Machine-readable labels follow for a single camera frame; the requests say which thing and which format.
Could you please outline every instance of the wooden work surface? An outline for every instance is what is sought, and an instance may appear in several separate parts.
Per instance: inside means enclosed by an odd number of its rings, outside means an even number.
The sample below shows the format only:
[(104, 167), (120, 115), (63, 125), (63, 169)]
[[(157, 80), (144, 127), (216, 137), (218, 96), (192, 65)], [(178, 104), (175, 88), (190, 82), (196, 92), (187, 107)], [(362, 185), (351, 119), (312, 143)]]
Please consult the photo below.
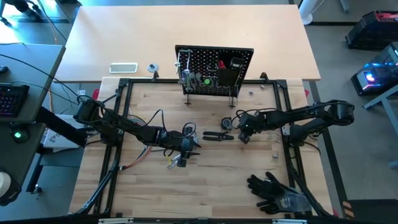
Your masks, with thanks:
[[(118, 78), (104, 78), (99, 100), (111, 96), (118, 83)], [(302, 81), (288, 81), (288, 85), (292, 107), (305, 106)], [(120, 112), (126, 92), (123, 91)], [(195, 152), (201, 155), (188, 159), (186, 168), (168, 170), (163, 153), (152, 152), (138, 165), (119, 172), (112, 213), (156, 218), (282, 218), (283, 214), (270, 216), (260, 212), (256, 203), (261, 199), (251, 193), (246, 183), (251, 174), (264, 178), (265, 172), (270, 171), (280, 182), (289, 185), (282, 144), (278, 142), (280, 136), (265, 131), (253, 135), (245, 145), (238, 139), (239, 131), (233, 130), (231, 135), (235, 139), (232, 141), (204, 141), (202, 133), (221, 131), (221, 119), (233, 117), (235, 110), (228, 107), (227, 97), (190, 95), (190, 98), (192, 104), (186, 106), (186, 96), (182, 95), (178, 84), (134, 84), (130, 102), (132, 113), (148, 121), (158, 109), (163, 109), (168, 130), (181, 130), (186, 122), (195, 122), (202, 146)], [(108, 108), (113, 105), (114, 101), (107, 102)], [(271, 86), (265, 90), (258, 85), (242, 86), (237, 109), (271, 107), (275, 107)], [(161, 126), (160, 114), (151, 125)], [(134, 136), (125, 134), (124, 137), (121, 166), (132, 163), (144, 147)], [(85, 149), (70, 212), (76, 212), (97, 188), (104, 151), (105, 145), (101, 143)], [(308, 188), (323, 207), (332, 212), (318, 151), (305, 146), (301, 152)], [(102, 208), (107, 194), (104, 195)]]
[(100, 82), (111, 63), (150, 63), (162, 78), (177, 78), (175, 45), (253, 48), (246, 78), (319, 80), (296, 5), (82, 6), (57, 72), (63, 82)]

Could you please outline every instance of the tool holder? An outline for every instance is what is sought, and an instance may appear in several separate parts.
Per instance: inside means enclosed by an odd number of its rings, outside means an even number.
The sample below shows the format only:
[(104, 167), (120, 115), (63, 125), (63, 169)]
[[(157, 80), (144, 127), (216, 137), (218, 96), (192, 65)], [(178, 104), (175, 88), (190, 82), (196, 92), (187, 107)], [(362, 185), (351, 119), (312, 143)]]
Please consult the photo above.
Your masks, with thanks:
[[(239, 95), (254, 49), (176, 45), (175, 53), (184, 95), (228, 96), (231, 104), (230, 99)], [(232, 60), (239, 62), (239, 68), (231, 66)]]

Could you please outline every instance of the cable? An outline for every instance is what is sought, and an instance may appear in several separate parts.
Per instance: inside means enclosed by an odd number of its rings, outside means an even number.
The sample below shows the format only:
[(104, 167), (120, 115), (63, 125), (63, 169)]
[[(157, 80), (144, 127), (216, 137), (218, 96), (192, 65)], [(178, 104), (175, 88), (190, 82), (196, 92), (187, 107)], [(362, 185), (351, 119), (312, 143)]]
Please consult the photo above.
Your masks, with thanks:
[(244, 111), (244, 110), (236, 110), (235, 114), (236, 114), (237, 117), (241, 118), (241, 115), (244, 114), (244, 113), (247, 113), (247, 112), (250, 112), (250, 111), (262, 111), (262, 110), (282, 111), (282, 110), (279, 110), (277, 108), (263, 108), (263, 109), (251, 109), (251, 110), (246, 110), (246, 111)]
[(169, 156), (171, 156), (171, 155), (173, 154), (173, 152), (174, 152), (174, 150), (171, 149), (171, 152), (166, 156), (167, 150), (169, 150), (169, 149), (163, 149), (163, 156), (164, 156), (164, 157), (169, 157)]
[(72, 100), (70, 99), (70, 96), (69, 96), (68, 92), (65, 90), (63, 85), (60, 85), (60, 86), (62, 87), (63, 91), (67, 94), (68, 99), (69, 99), (69, 103), (70, 103), (70, 109), (73, 110)]
[(165, 132), (167, 133), (167, 135), (169, 135), (171, 138), (175, 138), (175, 139), (185, 139), (185, 138), (189, 138), (190, 136), (192, 136), (192, 135), (195, 133), (195, 131), (196, 131), (196, 129), (197, 129), (197, 125), (196, 125), (194, 122), (188, 122), (188, 123), (184, 124), (183, 129), (184, 129), (188, 124), (193, 124), (193, 125), (194, 125), (193, 131), (192, 131), (189, 135), (187, 135), (187, 136), (184, 135), (183, 137), (171, 135), (171, 134), (167, 131), (166, 125), (165, 125), (165, 123), (164, 123), (164, 112), (163, 112), (162, 109), (157, 110), (157, 111), (155, 112), (155, 114), (151, 117), (151, 119), (148, 121), (148, 123), (146, 123), (145, 125), (143, 125), (143, 126), (141, 126), (141, 127), (138, 127), (138, 128), (143, 128), (143, 127), (145, 127), (145, 126), (148, 126), (148, 124), (155, 118), (155, 116), (157, 115), (157, 113), (159, 113), (160, 111), (162, 112), (162, 125), (163, 125), (163, 128), (165, 129)]
[(58, 97), (60, 97), (60, 98), (62, 98), (62, 99), (64, 99), (64, 100), (66, 100), (66, 101), (70, 101), (70, 100), (68, 100), (68, 99), (66, 99), (66, 98), (64, 98), (64, 97), (62, 97), (62, 96), (60, 96), (60, 95), (58, 95), (58, 94), (52, 92), (51, 90), (48, 90), (48, 89), (46, 89), (46, 88), (44, 88), (44, 87), (42, 87), (42, 86), (39, 86), (39, 85), (36, 85), (36, 84), (33, 84), (33, 83), (24, 82), (24, 81), (13, 81), (12, 83), (26, 83), (26, 84), (28, 84), (28, 85), (37, 86), (37, 87), (42, 88), (43, 90), (47, 90), (47, 91), (53, 93), (55, 96), (58, 96)]
[(15, 43), (0, 44), (0, 45), (11, 45), (11, 44), (23, 44), (23, 45), (25, 45), (25, 43), (23, 43), (23, 42), (15, 42)]
[(309, 143), (309, 142), (304, 142), (305, 144), (307, 144), (307, 145), (309, 145), (309, 146), (312, 146), (312, 147), (314, 147), (315, 149), (317, 149), (318, 150), (318, 152), (319, 152), (319, 155), (321, 154), (321, 150), (318, 148), (318, 146), (316, 146), (316, 145), (314, 145), (314, 144), (312, 144), (312, 143)]
[(95, 141), (92, 141), (92, 142), (88, 142), (88, 143), (85, 144), (85, 147), (88, 146), (89, 144), (93, 144), (93, 143), (97, 143), (97, 142), (101, 142), (101, 140), (95, 140)]
[(62, 35), (62, 33), (58, 30), (58, 28), (55, 26), (55, 24), (52, 22), (52, 20), (49, 18), (49, 16), (47, 15), (47, 13), (45, 12), (45, 9), (44, 9), (44, 6), (43, 6), (42, 2), (41, 2), (40, 0), (37, 0), (37, 2), (40, 4), (41, 8), (43, 9), (44, 15), (46, 16), (47, 20), (49, 21), (49, 24), (50, 24), (50, 26), (51, 26), (52, 32), (53, 32), (53, 34), (54, 34), (54, 37), (56, 38), (55, 32), (54, 32), (54, 30), (53, 30), (53, 27), (58, 31), (58, 33), (62, 36), (62, 38), (63, 38), (65, 41), (68, 41), (68, 40)]
[(29, 63), (26, 63), (26, 62), (24, 62), (24, 61), (21, 61), (21, 60), (19, 60), (19, 59), (16, 59), (16, 58), (13, 58), (13, 57), (4, 55), (4, 54), (0, 54), (0, 56), (3, 56), (3, 57), (6, 57), (6, 58), (9, 58), (9, 59), (16, 60), (17, 62), (23, 63), (23, 64), (25, 64), (25, 65), (27, 65), (27, 66), (29, 66), (29, 67), (31, 67), (31, 68), (36, 69), (37, 71), (43, 73), (44, 75), (46, 75), (46, 76), (48, 76), (48, 77), (50, 77), (50, 78), (53, 78), (54, 80), (58, 81), (61, 85), (65, 86), (69, 91), (71, 91), (75, 96), (78, 96), (71, 88), (69, 88), (67, 85), (63, 84), (63, 82), (61, 82), (61, 81), (58, 80), (57, 78), (52, 77), (52, 76), (49, 75), (47, 72), (44, 72), (43, 70), (41, 70), (41, 69), (39, 69), (39, 68), (37, 68), (37, 67), (35, 67), (35, 66), (29, 64)]
[[(145, 125), (145, 121), (143, 121), (143, 122), (138, 121), (137, 123), (139, 125)], [(144, 158), (146, 158), (151, 153), (151, 151), (152, 151), (152, 146), (149, 146), (149, 147), (145, 146), (144, 150), (141, 152), (141, 154), (138, 156), (138, 158), (132, 164), (129, 164), (129, 165), (126, 165), (126, 166), (121, 166), (119, 168), (119, 170), (125, 170), (125, 169), (128, 169), (128, 168), (130, 168), (130, 167), (132, 167), (134, 165), (137, 165), (142, 160), (144, 160)]]
[(311, 11), (310, 14), (313, 14), (313, 12), (315, 12), (317, 9), (319, 9), (319, 7), (323, 4), (324, 1), (325, 0), (322, 0), (322, 2), (313, 11)]
[(52, 34), (54, 35), (55, 44), (58, 44), (57, 35), (55, 35), (55, 31), (54, 31), (54, 27), (55, 27), (55, 26), (53, 26), (52, 21), (51, 21), (51, 19), (48, 17), (47, 13), (45, 13), (44, 6), (43, 6), (42, 3), (40, 2), (40, 0), (37, 0), (37, 2), (40, 4), (41, 8), (43, 9), (43, 12), (44, 12), (44, 14), (45, 14), (45, 16), (46, 16), (46, 18), (47, 18), (49, 24), (50, 24)]
[(51, 85), (49, 87), (49, 105), (50, 105), (50, 111), (53, 112), (52, 108), (52, 94), (51, 94)]
[(69, 110), (69, 108), (71, 108), (71, 110), (69, 111), (69, 113), (70, 112), (72, 112), (72, 110), (73, 110), (73, 106), (72, 105), (70, 105), (67, 109), (65, 109), (65, 110), (63, 110), (60, 114), (64, 114), (64, 112), (66, 112), (67, 110)]
[(155, 149), (155, 150), (152, 150), (152, 152), (160, 152), (160, 151), (164, 151), (164, 149)]
[(94, 137), (94, 136), (96, 136), (97, 134), (99, 134), (100, 132), (99, 131), (97, 131), (97, 133), (95, 133), (95, 134), (93, 134), (92, 136), (88, 136), (86, 139), (85, 139), (85, 141), (87, 141), (88, 139), (90, 139), (90, 138), (92, 138), (92, 137)]
[(317, 140), (318, 140), (317, 138), (314, 138), (314, 137), (312, 137), (311, 135), (308, 135), (308, 137), (309, 137), (310, 139), (314, 140), (314, 141), (317, 141)]

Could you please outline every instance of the orange wire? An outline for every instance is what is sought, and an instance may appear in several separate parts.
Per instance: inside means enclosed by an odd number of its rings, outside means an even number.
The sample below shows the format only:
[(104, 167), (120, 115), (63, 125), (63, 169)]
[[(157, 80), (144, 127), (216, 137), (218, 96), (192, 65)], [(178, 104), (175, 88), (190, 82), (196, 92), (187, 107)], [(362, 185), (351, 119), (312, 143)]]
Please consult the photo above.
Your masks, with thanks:
[(145, 152), (145, 154), (142, 155), (141, 158), (135, 160), (132, 164), (126, 166), (126, 169), (127, 169), (127, 168), (130, 168), (130, 167), (132, 167), (132, 166), (135, 166), (135, 165), (137, 165), (138, 163), (140, 163), (142, 160), (144, 160), (144, 159), (150, 154), (151, 151), (152, 151), (152, 146), (149, 146), (149, 148), (148, 148), (148, 150)]

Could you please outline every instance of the gray floor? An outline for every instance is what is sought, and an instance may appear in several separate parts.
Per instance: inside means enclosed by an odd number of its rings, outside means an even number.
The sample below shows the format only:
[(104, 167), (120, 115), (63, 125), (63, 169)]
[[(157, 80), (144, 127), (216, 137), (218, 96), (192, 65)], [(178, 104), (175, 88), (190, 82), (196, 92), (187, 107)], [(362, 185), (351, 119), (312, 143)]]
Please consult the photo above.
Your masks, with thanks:
[[(326, 0), (314, 12), (314, 21), (358, 21), (369, 11), (380, 9), (398, 9), (394, 0), (372, 1), (351, 0), (351, 12), (344, 14), (339, 0)], [(47, 13), (51, 18), (63, 17), (53, 1), (43, 1)], [(187, 0), (85, 0), (82, 5), (169, 5), (169, 4), (287, 4), (288, 0), (219, 0), (219, 1), (187, 1)], [(65, 9), (71, 17), (77, 12), (75, 5), (66, 4)], [(27, 42), (35, 44), (53, 44), (54, 39), (48, 24), (16, 22), (18, 14), (12, 6), (7, 6), (5, 14), (10, 15), (13, 27), (0, 24), (0, 42)], [(56, 24), (65, 37), (69, 35), (70, 24)], [(398, 172), (390, 170), (387, 162), (398, 159), (397, 136), (382, 108), (376, 107), (372, 111), (365, 111), (361, 105), (369, 99), (360, 98), (354, 91), (349, 80), (353, 73), (377, 53), (361, 50), (348, 50), (344, 43), (344, 36), (351, 27), (307, 26), (306, 31), (310, 40), (322, 80), (317, 82), (322, 101), (330, 99), (347, 100), (356, 106), (355, 122), (347, 127), (331, 127), (331, 137), (340, 166), (341, 176), (349, 199), (398, 198)], [(65, 41), (58, 35), (60, 44)], [(92, 94), (98, 83), (82, 83), (69, 85), (74, 91), (86, 90)], [(52, 90), (67, 97), (58, 84), (52, 85)], [(60, 113), (69, 105), (65, 101), (53, 97), (54, 112)], [(318, 141), (322, 151), (322, 162), (328, 182), (333, 207), (341, 213), (337, 202), (336, 192), (325, 147), (322, 139)], [(64, 215), (72, 197), (78, 168), (46, 167), (39, 179), (43, 187), (43, 194), (30, 195), (21, 193), (16, 202), (0, 208), (0, 220), (14, 220), (21, 218), (49, 217)], [(19, 213), (11, 212), (18, 208)]]

